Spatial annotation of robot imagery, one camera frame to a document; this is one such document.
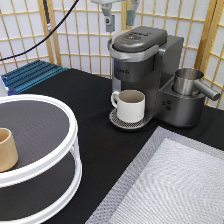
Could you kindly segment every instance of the coffee maker lid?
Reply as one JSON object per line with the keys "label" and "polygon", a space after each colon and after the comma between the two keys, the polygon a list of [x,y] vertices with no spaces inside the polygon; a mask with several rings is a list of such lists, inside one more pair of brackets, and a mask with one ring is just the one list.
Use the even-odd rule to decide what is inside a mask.
{"label": "coffee maker lid", "polygon": [[154,45],[167,42],[167,31],[152,27],[139,26],[114,40],[114,49],[121,52],[142,52]]}

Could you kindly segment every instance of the single-serve coffee machine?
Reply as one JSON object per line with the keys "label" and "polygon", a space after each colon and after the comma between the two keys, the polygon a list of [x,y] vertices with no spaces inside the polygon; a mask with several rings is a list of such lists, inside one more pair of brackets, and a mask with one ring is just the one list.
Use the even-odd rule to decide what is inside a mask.
{"label": "single-serve coffee machine", "polygon": [[[201,117],[206,96],[217,100],[220,94],[202,83],[203,73],[196,69],[178,70],[184,39],[170,36],[165,30],[140,26],[108,42],[113,58],[113,92],[138,90],[145,95],[145,118],[176,127],[196,125]],[[117,127],[125,125],[111,112]]]}

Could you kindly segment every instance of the white rack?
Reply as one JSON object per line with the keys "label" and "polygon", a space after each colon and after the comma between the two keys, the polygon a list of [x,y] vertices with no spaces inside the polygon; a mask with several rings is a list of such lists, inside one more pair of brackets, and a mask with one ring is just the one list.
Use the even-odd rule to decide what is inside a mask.
{"label": "white rack", "polygon": [[8,187],[11,185],[19,184],[21,182],[25,182],[44,173],[45,171],[56,165],[58,162],[60,162],[63,157],[65,157],[65,155],[69,153],[69,151],[71,152],[75,162],[75,172],[72,171],[74,172],[74,178],[68,189],[64,192],[64,194],[47,208],[41,210],[36,214],[22,219],[12,221],[0,220],[1,224],[35,224],[46,221],[47,219],[58,213],[72,199],[81,181],[82,164],[80,160],[77,136],[78,126],[71,109],[59,100],[40,95],[19,95],[11,97],[2,97],[0,98],[0,105],[3,103],[26,100],[49,103],[63,110],[63,112],[68,116],[69,131],[65,139],[61,142],[61,144],[42,159],[22,168],[14,169],[5,173],[0,173],[0,190],[3,187]]}

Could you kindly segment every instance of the blue dish rack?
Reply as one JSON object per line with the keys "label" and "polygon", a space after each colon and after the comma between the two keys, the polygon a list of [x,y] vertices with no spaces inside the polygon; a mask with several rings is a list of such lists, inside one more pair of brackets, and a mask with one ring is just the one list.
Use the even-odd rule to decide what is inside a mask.
{"label": "blue dish rack", "polygon": [[24,90],[60,73],[68,68],[36,60],[2,76],[10,90],[9,95],[22,93]]}

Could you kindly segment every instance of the mug handle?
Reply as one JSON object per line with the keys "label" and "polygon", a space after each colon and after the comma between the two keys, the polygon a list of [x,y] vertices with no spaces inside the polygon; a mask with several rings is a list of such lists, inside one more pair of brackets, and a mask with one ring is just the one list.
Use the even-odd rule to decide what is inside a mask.
{"label": "mug handle", "polygon": [[112,105],[113,105],[115,108],[117,108],[117,104],[115,103],[115,99],[118,99],[119,94],[120,94],[120,93],[119,93],[118,91],[115,91],[115,92],[113,92],[112,95],[111,95],[111,103],[112,103]]}

